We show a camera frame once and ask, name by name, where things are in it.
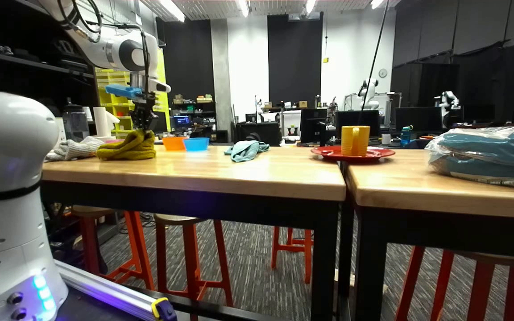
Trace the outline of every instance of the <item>ceiling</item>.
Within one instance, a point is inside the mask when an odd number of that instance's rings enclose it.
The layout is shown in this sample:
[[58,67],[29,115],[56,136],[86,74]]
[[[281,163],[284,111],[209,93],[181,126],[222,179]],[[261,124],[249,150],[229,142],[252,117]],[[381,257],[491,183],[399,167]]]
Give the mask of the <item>ceiling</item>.
[[[177,22],[158,0],[143,0],[156,6],[165,22]],[[316,0],[315,13],[341,13],[370,8],[372,0]],[[236,0],[174,0],[188,20],[243,19]],[[249,0],[250,17],[302,15],[308,0]]]

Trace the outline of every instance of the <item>fluorescent light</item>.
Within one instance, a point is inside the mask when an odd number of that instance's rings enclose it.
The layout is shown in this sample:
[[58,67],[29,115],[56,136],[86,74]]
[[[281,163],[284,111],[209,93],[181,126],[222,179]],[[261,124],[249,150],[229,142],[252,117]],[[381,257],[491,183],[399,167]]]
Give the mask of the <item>fluorescent light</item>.
[[238,0],[238,8],[242,10],[245,19],[250,15],[250,6],[247,6],[247,0]]
[[179,22],[186,22],[186,15],[172,0],[158,0],[158,2],[165,6],[167,11],[170,11],[174,19],[177,19]]
[[308,0],[308,15],[313,13],[315,6],[316,6],[316,0]]
[[377,10],[383,6],[383,0],[372,0],[372,10]]

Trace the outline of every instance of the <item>floor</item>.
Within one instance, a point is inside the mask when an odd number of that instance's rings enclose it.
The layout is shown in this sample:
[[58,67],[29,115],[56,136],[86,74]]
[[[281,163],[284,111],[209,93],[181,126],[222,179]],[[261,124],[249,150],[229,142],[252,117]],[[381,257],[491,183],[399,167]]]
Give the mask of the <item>floor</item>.
[[[304,259],[295,254],[283,254],[279,257],[279,270],[270,268],[272,263],[272,240],[274,229],[263,225],[224,224],[227,256],[231,265],[231,279],[236,307],[275,316],[281,320],[309,320],[311,297],[309,288],[304,284]],[[145,236],[149,240],[152,270],[156,275],[156,238],[154,224],[145,220]],[[168,284],[183,290],[184,277],[184,252],[181,229],[168,227]],[[199,225],[202,275],[220,279],[218,252],[215,243],[215,231],[209,222]],[[126,233],[102,247],[104,259],[109,268],[124,263],[129,256],[129,243]],[[393,320],[399,298],[404,288],[406,268],[409,263],[411,247],[391,245],[388,249],[386,286],[390,288],[383,304],[383,320]],[[440,250],[429,250],[418,281],[416,297],[411,309],[411,320],[429,320],[431,302],[434,297],[434,284],[440,268]],[[470,284],[474,277],[474,261],[456,259],[449,298],[445,306],[445,318],[466,320],[470,302]],[[497,268],[495,282],[491,288],[488,320],[502,320],[507,270]],[[209,291],[208,302],[224,304],[220,291]]]

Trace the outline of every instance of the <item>wooden table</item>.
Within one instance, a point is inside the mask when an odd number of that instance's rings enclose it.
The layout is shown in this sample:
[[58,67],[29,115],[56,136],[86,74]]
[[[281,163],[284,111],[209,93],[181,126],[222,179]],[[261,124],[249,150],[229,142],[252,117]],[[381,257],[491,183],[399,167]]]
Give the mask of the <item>wooden table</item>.
[[434,174],[424,150],[350,167],[349,183],[359,216],[358,321],[381,320],[388,243],[514,256],[511,188]]
[[158,149],[151,161],[49,163],[42,193],[47,202],[311,229],[311,320],[331,320],[338,216],[347,197],[340,168],[313,161],[309,149],[272,149],[245,165],[224,152]]

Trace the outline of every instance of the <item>stool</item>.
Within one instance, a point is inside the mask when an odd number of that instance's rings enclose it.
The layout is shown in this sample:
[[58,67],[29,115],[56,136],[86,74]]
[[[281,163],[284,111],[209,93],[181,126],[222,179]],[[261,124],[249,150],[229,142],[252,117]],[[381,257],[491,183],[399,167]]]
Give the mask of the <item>stool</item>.
[[[229,281],[229,266],[227,266],[227,254],[225,254],[225,241],[224,241],[224,227],[222,222],[215,220],[217,231],[217,245],[218,245],[218,257],[220,257],[220,270],[222,270],[222,282],[209,282],[202,281],[200,274],[200,256],[199,256],[199,240],[197,240],[197,224],[202,220],[188,218],[188,216],[170,216],[170,215],[158,215],[156,216],[156,240],[158,240],[158,286],[161,293],[186,297],[190,300],[200,302],[208,288],[220,288],[225,293],[227,306],[234,306],[234,295]],[[186,279],[188,290],[186,291],[174,291],[168,290],[167,282],[167,225],[179,225],[184,233],[184,254],[186,254]]]
[[311,284],[313,279],[313,231],[306,231],[304,240],[293,238],[293,229],[288,229],[288,241],[281,245],[281,229],[275,227],[274,231],[274,257],[272,257],[272,270],[277,270],[277,254],[279,252],[292,252],[292,254],[306,254],[306,284]]
[[[74,216],[77,216],[81,225],[81,236],[84,245],[84,268],[90,274],[101,275],[101,259],[99,259],[99,238],[97,238],[97,220],[115,215],[111,209],[102,208],[74,208]],[[126,225],[129,231],[129,243],[131,243],[131,259],[118,266],[115,272],[104,275],[106,279],[113,282],[126,282],[131,277],[145,281],[147,290],[154,291],[154,279],[151,272],[151,259],[149,259],[149,249],[147,240],[142,225],[140,213],[127,211],[126,213]]]
[[[424,252],[425,252],[424,247],[416,247],[413,252],[411,266],[406,275],[404,293],[402,293],[400,306],[397,311],[397,321],[408,321],[420,266],[424,261]],[[457,254],[457,256],[474,259],[477,263],[474,286],[472,286],[472,302],[470,302],[468,320],[470,321],[486,320],[493,270],[497,265],[502,265],[502,266],[509,266],[506,321],[514,321],[514,257],[490,256],[490,254]],[[440,275],[438,275],[438,286],[436,286],[436,298],[434,298],[433,316],[431,316],[433,321],[441,318],[443,304],[449,293],[454,257],[456,257],[454,252],[450,250],[443,252]]]

